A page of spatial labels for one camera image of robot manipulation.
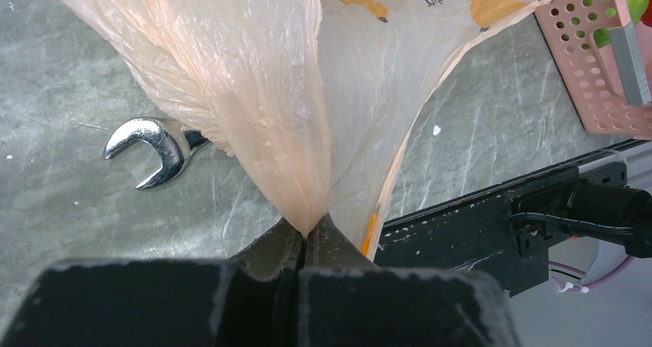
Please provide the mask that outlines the orange banana-print plastic bag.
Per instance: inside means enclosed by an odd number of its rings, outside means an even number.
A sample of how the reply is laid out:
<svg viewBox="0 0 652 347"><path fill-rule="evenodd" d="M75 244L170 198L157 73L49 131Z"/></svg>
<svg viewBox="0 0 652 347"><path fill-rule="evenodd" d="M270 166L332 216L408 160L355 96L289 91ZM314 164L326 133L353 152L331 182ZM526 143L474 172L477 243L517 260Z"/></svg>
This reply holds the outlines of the orange banana-print plastic bag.
<svg viewBox="0 0 652 347"><path fill-rule="evenodd" d="M464 54L552 0L61 0L302 235L375 257L411 129Z"/></svg>

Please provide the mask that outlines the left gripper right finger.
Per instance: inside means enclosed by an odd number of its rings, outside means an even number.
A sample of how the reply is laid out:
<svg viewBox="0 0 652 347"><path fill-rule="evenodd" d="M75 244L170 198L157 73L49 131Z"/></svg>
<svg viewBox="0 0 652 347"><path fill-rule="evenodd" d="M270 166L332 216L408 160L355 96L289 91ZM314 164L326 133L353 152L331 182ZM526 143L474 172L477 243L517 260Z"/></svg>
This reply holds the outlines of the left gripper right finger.
<svg viewBox="0 0 652 347"><path fill-rule="evenodd" d="M336 227L327 214L308 235L304 272L314 274L364 274L378 267Z"/></svg>

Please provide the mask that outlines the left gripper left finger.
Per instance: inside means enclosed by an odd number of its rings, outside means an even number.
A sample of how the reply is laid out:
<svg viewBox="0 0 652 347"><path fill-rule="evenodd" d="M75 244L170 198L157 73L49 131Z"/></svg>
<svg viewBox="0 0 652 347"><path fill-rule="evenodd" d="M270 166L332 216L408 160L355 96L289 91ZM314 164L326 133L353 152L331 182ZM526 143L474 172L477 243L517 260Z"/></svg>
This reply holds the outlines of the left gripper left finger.
<svg viewBox="0 0 652 347"><path fill-rule="evenodd" d="M303 247L301 233L285 218L281 218L230 260L240 265L253 279L270 282L280 278L284 272L297 270Z"/></svg>

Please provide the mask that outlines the green fake fruit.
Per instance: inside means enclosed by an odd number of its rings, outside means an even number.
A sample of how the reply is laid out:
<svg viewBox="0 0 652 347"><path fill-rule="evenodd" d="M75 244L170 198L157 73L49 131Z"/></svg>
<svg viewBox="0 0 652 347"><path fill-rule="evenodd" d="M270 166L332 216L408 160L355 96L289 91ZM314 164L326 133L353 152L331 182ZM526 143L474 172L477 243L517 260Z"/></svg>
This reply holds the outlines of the green fake fruit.
<svg viewBox="0 0 652 347"><path fill-rule="evenodd" d="M634 25L637 25L648 8L649 0L626 0L630 18ZM607 28L600 28L594 32L594 40L598 48L610 44L610 36Z"/></svg>

